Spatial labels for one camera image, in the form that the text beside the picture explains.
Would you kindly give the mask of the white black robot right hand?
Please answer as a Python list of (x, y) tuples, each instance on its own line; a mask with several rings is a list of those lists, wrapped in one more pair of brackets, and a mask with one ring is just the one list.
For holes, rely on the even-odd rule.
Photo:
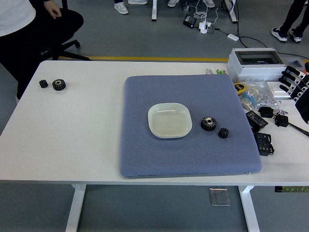
[(306, 72), (287, 66), (282, 71), (280, 89), (284, 90), (293, 101), (302, 119), (309, 123), (309, 63), (305, 63)]

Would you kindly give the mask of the person's left hand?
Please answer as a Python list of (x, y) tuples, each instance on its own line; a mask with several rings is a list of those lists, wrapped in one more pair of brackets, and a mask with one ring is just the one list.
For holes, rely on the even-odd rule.
[(60, 7), (54, 0), (45, 1), (44, 7), (53, 19), (61, 17)]

